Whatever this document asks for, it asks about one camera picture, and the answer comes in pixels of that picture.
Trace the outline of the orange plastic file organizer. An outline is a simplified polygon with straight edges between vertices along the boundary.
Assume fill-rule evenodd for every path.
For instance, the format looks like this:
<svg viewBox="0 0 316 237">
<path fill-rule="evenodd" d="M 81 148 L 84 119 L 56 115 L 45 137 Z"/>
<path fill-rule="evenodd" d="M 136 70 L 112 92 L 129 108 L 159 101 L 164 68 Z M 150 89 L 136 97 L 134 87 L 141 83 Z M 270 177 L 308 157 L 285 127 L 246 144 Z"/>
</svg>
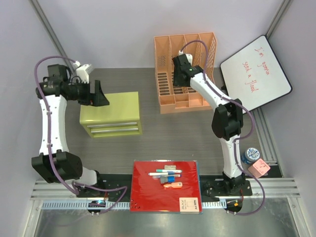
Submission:
<svg viewBox="0 0 316 237">
<path fill-rule="evenodd" d="M 193 76 L 213 80 L 217 39 L 213 32 L 154 38 L 155 75 L 161 114 L 210 110 L 190 87 Z"/>
</svg>

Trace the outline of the teal capped white pen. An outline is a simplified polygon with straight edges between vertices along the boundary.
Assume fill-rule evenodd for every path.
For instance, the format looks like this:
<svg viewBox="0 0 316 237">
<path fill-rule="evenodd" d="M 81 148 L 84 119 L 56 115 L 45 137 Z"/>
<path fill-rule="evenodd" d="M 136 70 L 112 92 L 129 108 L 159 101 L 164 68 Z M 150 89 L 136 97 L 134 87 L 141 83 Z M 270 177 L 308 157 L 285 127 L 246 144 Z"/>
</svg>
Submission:
<svg viewBox="0 0 316 237">
<path fill-rule="evenodd" d="M 182 173 L 182 170 L 179 169 L 156 169 L 158 173 Z"/>
</svg>

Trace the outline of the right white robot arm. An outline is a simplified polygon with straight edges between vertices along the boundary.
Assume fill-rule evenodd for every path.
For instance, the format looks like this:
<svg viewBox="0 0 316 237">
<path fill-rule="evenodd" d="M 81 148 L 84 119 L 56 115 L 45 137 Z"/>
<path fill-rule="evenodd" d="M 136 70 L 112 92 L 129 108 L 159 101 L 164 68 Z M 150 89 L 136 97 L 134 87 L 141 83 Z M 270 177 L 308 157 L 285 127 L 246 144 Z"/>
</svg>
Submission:
<svg viewBox="0 0 316 237">
<path fill-rule="evenodd" d="M 243 111 L 208 78 L 200 66 L 191 65 L 191 55 L 180 52 L 172 59 L 173 85 L 197 91 L 213 109 L 212 131 L 219 138 L 223 158 L 223 189 L 237 194 L 245 185 L 245 174 L 240 166 L 239 138 L 243 127 Z"/>
</svg>

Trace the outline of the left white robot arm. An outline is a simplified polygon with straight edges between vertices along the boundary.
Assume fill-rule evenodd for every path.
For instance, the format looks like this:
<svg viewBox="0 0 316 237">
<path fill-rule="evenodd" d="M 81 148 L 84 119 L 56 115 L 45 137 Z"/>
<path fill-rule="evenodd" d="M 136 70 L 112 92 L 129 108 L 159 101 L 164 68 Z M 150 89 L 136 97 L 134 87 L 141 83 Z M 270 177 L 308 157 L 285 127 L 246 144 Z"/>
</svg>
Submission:
<svg viewBox="0 0 316 237">
<path fill-rule="evenodd" d="M 65 113 L 68 101 L 93 107 L 108 106 L 110 102 L 100 81 L 96 80 L 94 92 L 90 91 L 92 65 L 76 61 L 73 66 L 74 75 L 65 65 L 49 65 L 48 76 L 36 88 L 42 112 L 42 142 L 39 155 L 32 158 L 31 164 L 47 183 L 65 183 L 76 195 L 89 191 L 100 197 L 105 184 L 99 172 L 83 167 L 81 159 L 69 151 Z"/>
</svg>

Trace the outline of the blue and grey marker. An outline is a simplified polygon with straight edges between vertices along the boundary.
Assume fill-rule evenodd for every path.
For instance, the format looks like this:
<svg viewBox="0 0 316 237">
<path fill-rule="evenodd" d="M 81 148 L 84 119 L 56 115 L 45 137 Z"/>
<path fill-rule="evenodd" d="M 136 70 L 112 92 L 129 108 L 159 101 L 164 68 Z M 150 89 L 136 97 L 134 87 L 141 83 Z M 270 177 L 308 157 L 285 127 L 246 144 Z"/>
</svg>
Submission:
<svg viewBox="0 0 316 237">
<path fill-rule="evenodd" d="M 159 180 L 161 184 L 170 184 L 170 183 L 175 182 L 175 177 L 174 176 L 161 176 Z"/>
</svg>

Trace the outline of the small white eraser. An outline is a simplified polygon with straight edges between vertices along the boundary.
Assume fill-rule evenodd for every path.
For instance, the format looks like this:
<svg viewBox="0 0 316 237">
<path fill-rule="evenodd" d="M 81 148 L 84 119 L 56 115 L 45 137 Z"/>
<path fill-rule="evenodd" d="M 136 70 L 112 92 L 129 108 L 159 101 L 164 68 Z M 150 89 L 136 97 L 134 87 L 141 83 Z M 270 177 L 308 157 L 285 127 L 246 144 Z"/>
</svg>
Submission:
<svg viewBox="0 0 316 237">
<path fill-rule="evenodd" d="M 165 165 L 164 169 L 170 169 L 170 170 L 175 170 L 176 166 L 175 165 Z"/>
</svg>

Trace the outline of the green metal drawer cabinet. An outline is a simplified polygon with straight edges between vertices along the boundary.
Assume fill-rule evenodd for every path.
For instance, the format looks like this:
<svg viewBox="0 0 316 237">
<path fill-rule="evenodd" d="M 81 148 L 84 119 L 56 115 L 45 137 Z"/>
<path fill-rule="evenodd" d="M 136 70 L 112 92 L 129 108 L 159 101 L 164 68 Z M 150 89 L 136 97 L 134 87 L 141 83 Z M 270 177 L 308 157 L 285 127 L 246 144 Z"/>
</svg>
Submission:
<svg viewBox="0 0 316 237">
<path fill-rule="evenodd" d="M 105 95 L 108 106 L 80 107 L 79 122 L 92 138 L 141 135 L 139 93 L 121 92 Z"/>
</svg>

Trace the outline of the orange highlighter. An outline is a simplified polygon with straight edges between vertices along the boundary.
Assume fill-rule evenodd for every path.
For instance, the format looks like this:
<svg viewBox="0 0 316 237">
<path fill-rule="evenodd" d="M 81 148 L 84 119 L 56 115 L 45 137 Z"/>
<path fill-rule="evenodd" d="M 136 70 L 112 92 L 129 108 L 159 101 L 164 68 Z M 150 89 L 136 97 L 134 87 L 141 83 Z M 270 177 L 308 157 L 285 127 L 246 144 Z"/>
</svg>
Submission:
<svg viewBox="0 0 316 237">
<path fill-rule="evenodd" d="M 182 182 L 165 183 L 163 187 L 166 189 L 179 189 L 183 187 L 183 184 Z"/>
</svg>

